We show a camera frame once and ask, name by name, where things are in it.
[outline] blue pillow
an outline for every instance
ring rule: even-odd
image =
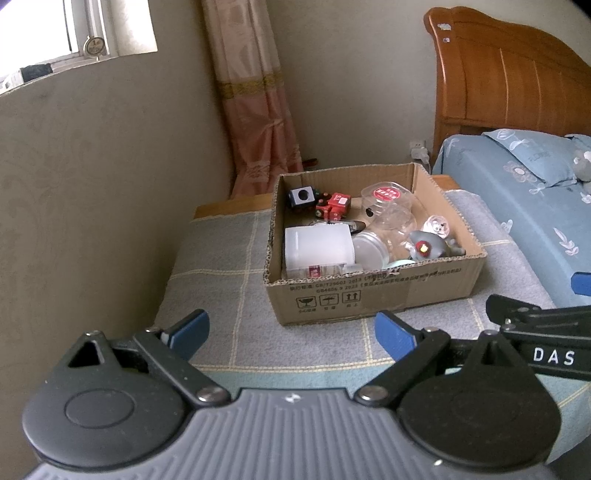
[[[577,182],[571,168],[577,147],[568,138],[510,128],[484,132],[482,135],[505,147],[530,172],[545,182],[546,187]]]
[[[565,137],[571,138],[577,145],[577,148],[582,148],[583,150],[591,150],[591,137],[589,137],[588,135],[569,134],[565,135]]]

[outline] wooden table edge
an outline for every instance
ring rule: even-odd
[[[433,175],[433,180],[442,190],[456,190],[459,185],[449,175]],[[223,202],[207,203],[195,209],[193,219],[214,215],[235,215],[236,213],[258,212],[271,208],[271,193],[241,197]]]

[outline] gray ribbed surface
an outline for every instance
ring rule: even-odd
[[[198,411],[175,443],[143,463],[106,473],[43,464],[27,480],[556,480],[540,466],[479,475],[436,460],[389,411],[362,407],[345,390],[244,390],[230,406]]]

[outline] metal screw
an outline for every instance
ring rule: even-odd
[[[357,394],[365,401],[378,402],[388,398],[388,390],[380,385],[365,385],[359,389]]]
[[[218,404],[230,399],[228,391],[222,387],[204,387],[197,392],[197,398],[204,403]]]

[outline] red toy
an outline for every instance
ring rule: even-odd
[[[339,222],[351,208],[351,196],[343,193],[323,193],[316,204],[316,216],[327,222]]]

